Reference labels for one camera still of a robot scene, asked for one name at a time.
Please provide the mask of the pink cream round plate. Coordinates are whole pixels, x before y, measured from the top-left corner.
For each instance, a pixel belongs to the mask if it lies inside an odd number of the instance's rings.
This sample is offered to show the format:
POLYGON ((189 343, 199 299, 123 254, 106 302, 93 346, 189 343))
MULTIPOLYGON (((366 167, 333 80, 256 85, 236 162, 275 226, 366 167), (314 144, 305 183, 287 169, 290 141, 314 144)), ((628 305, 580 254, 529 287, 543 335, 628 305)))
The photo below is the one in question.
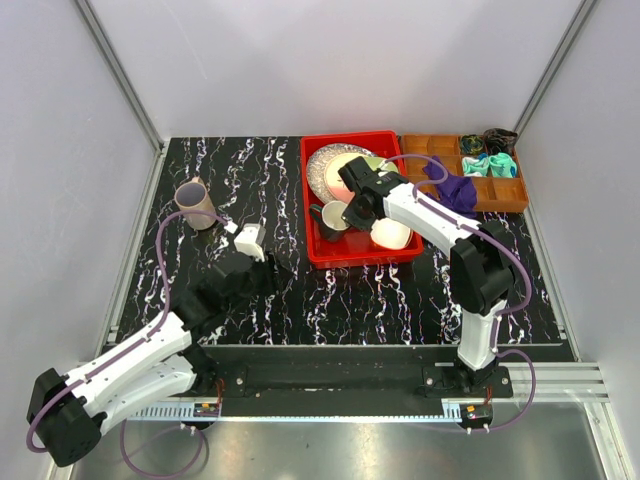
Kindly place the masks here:
POLYGON ((342 153, 331 158, 324 171, 325 184, 335 200, 349 203, 354 194, 346 187, 339 170, 351 160, 359 157, 357 153, 342 153))

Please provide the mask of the dark green mug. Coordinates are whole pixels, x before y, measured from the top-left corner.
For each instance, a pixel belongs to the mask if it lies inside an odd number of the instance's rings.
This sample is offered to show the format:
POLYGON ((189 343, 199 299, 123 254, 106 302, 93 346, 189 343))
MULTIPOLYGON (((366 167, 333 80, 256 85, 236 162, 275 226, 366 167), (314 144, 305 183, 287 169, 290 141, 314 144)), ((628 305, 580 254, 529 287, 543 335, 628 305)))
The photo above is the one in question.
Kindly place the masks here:
POLYGON ((351 228, 343 219, 347 204, 334 200, 324 204, 312 204, 309 207, 311 218, 318 224, 320 236, 330 242, 338 242, 351 228))

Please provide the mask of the green panda square dish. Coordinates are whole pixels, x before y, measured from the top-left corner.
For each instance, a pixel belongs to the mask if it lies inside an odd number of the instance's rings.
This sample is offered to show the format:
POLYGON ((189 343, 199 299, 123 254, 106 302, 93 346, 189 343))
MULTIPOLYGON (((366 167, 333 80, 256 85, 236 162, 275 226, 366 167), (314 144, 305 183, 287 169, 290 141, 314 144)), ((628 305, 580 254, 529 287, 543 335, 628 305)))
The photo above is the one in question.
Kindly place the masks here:
POLYGON ((388 161, 385 158, 382 157, 373 157, 373 156, 365 156, 364 157, 367 165, 373 170, 373 171, 384 171, 384 172, 395 172, 398 173, 398 167, 397 165, 392 162, 392 161, 388 161))

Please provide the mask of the speckled grey large plate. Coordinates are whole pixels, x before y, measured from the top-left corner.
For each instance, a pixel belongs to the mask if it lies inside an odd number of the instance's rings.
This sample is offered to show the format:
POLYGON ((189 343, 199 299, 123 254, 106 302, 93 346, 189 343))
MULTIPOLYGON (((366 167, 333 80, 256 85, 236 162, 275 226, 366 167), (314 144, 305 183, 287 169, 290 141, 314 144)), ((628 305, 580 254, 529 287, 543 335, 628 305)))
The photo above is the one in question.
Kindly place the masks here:
POLYGON ((348 143, 332 143, 314 152, 306 165, 307 184, 317 199, 322 203, 335 200, 326 180, 325 171, 331 160, 339 154, 353 153, 356 156, 373 156, 373 152, 348 143))

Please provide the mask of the iridescent pink cup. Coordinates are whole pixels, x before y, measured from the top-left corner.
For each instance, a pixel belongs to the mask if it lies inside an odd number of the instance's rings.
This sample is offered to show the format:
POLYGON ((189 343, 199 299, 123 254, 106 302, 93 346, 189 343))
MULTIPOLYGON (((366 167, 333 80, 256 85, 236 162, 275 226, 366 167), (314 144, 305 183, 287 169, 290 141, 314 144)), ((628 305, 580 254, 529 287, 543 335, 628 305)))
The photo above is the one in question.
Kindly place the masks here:
POLYGON ((203 231, 216 223, 211 217, 216 213, 215 207, 201 178, 194 177, 180 185, 174 194, 174 201, 179 210, 185 213, 185 220, 192 229, 203 231))

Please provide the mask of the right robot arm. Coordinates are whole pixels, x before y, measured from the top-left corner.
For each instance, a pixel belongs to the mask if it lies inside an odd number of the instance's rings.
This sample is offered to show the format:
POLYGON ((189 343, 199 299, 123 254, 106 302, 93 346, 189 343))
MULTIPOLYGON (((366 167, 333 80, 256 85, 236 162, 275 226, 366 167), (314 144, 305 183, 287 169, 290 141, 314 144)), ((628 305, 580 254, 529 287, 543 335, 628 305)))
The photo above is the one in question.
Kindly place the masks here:
POLYGON ((515 286, 515 260, 501 243, 502 227, 450 210, 403 175, 372 169, 362 156, 340 167, 338 175, 354 194, 343 214, 347 224, 370 231, 376 220, 396 221, 448 258, 451 299, 461 308, 462 330, 444 389, 480 394, 498 366, 498 325, 515 286))

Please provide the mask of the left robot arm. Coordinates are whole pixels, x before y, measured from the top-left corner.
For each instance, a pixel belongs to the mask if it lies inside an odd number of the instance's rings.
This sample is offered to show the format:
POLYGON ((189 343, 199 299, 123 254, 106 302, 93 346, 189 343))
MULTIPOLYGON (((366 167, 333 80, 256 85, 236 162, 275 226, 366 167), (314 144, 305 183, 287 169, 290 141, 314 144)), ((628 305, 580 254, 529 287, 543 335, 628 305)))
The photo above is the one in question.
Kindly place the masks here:
POLYGON ((27 411, 27 444, 59 467, 113 427, 167 397, 215 390, 217 363, 200 346, 227 316, 278 289, 276 260, 233 253, 171 296, 168 310, 103 355, 65 374, 41 373, 27 411))

